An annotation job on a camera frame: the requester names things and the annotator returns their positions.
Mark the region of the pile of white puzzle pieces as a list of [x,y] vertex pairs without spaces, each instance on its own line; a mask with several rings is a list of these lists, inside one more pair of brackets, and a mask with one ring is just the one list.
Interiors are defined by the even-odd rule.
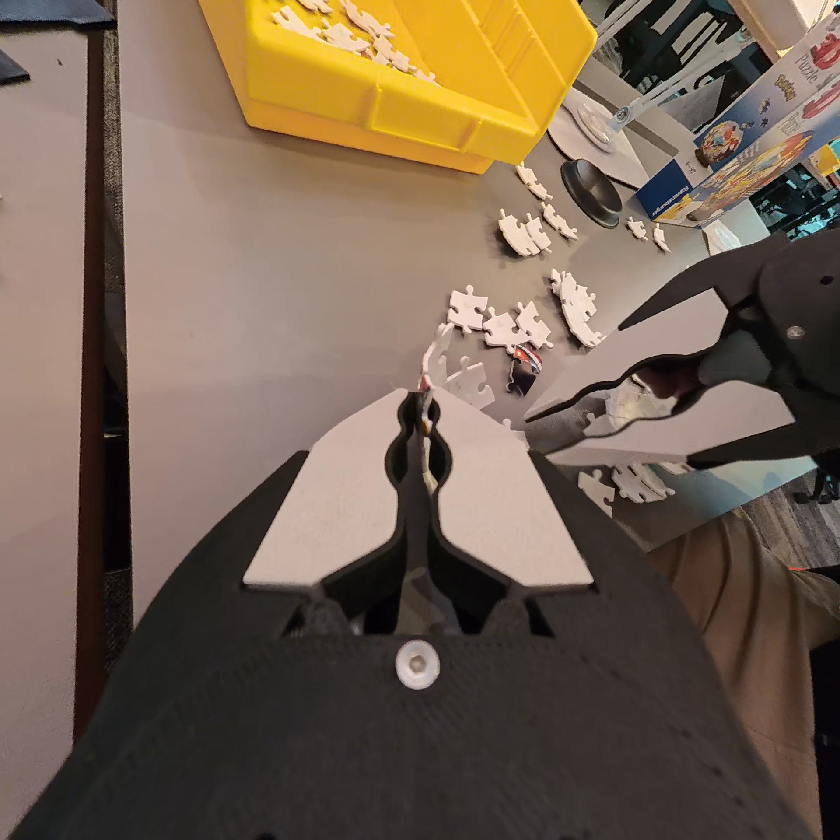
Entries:
[[[645,385],[629,379],[611,390],[588,395],[581,407],[564,410],[526,428],[514,429],[508,418],[502,423],[525,445],[552,450],[584,438],[613,434],[638,419],[666,417],[675,404],[675,398],[657,398]],[[583,469],[577,474],[577,486],[609,517],[617,497],[643,504],[665,501],[675,494],[649,466],[640,464]]]
[[282,30],[344,52],[365,58],[380,67],[391,68],[433,85],[436,74],[396,45],[396,33],[370,12],[351,1],[279,2],[269,11],[270,21]]

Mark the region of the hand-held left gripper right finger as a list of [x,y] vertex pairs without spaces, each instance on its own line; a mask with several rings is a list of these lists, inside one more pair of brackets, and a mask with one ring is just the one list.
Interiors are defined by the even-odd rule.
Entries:
[[440,387],[423,397],[429,570],[445,594],[583,590],[593,575],[529,448]]

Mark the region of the curved assembled puzzle sheet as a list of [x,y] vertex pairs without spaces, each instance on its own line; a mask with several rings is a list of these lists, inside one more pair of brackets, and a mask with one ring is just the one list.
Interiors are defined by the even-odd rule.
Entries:
[[431,433],[433,421],[430,419],[433,391],[447,392],[479,411],[483,411],[495,402],[495,395],[487,383],[483,363],[472,364],[468,356],[459,361],[457,372],[447,372],[448,348],[454,334],[455,325],[451,322],[439,324],[434,341],[423,356],[422,373],[419,385],[417,406],[421,412],[419,426],[422,435],[421,462],[423,481],[429,494],[438,485],[431,470]]

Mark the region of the joined white puzzle strip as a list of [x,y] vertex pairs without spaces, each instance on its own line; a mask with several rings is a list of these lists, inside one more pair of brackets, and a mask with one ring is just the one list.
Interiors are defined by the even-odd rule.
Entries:
[[571,227],[550,203],[541,202],[542,218],[556,233],[567,240],[579,240],[578,230]]
[[522,184],[524,184],[530,193],[535,196],[541,203],[549,203],[553,199],[553,195],[548,192],[548,189],[539,181],[535,172],[522,164],[515,165],[515,171]]

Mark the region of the curved joined puzzle section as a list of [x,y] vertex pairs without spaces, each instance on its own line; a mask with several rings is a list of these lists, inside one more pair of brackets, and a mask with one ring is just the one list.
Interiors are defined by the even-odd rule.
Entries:
[[589,321],[596,314],[595,294],[589,293],[569,271],[552,269],[550,273],[552,293],[559,299],[563,320],[571,335],[586,349],[592,349],[603,341],[603,335],[594,331]]
[[534,242],[524,224],[508,214],[504,208],[499,210],[498,227],[508,246],[520,257],[537,256],[541,248]]

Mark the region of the person's khaki trousers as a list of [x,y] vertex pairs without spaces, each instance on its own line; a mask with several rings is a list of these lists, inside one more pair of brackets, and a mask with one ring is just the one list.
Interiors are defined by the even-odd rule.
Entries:
[[753,747],[823,837],[811,653],[838,639],[838,583],[794,570],[739,509],[647,553],[700,631]]

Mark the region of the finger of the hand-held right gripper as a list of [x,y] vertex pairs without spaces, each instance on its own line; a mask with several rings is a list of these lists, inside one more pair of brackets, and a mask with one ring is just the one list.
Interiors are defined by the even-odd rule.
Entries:
[[685,463],[690,456],[795,421],[784,399],[758,385],[725,382],[678,413],[637,419],[613,434],[585,437],[548,455],[557,466]]
[[592,392],[621,384],[660,360],[690,358],[720,338],[728,307],[706,290],[625,329],[617,329],[588,354],[570,358],[524,415],[525,422],[563,411]]

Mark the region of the light wooden table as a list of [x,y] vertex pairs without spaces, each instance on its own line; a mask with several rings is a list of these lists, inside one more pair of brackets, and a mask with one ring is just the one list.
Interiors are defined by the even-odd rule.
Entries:
[[728,1],[771,63],[829,15],[837,1]]

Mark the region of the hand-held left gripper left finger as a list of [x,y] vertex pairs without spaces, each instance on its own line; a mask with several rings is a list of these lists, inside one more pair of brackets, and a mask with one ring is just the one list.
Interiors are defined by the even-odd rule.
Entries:
[[309,450],[247,568],[254,589],[338,594],[396,545],[404,525],[416,400],[397,388],[345,418]]

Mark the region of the dark printed puzzle piece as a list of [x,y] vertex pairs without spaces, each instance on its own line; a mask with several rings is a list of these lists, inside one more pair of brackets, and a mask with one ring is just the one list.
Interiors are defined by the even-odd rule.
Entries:
[[542,371],[541,357],[525,344],[518,344],[513,349],[511,366],[506,385],[507,393],[521,397],[528,395],[537,377]]

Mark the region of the black round stand base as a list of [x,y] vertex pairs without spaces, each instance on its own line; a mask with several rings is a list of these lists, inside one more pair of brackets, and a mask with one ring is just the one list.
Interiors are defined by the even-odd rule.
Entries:
[[577,159],[562,163],[560,175],[568,194],[588,218],[604,228],[619,225],[623,200],[601,169],[587,160]]

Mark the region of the colourful puzzle box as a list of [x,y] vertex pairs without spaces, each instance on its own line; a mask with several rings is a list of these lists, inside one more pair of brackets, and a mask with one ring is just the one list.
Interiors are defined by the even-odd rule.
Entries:
[[839,14],[833,10],[636,198],[653,222],[702,226],[833,142],[838,132]]

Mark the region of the yellow plastic bin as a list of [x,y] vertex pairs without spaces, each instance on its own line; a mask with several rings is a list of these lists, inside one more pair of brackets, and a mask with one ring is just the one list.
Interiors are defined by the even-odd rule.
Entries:
[[472,174],[524,162],[596,42],[574,1],[355,1],[436,86],[282,30],[278,3],[199,3],[248,125]]

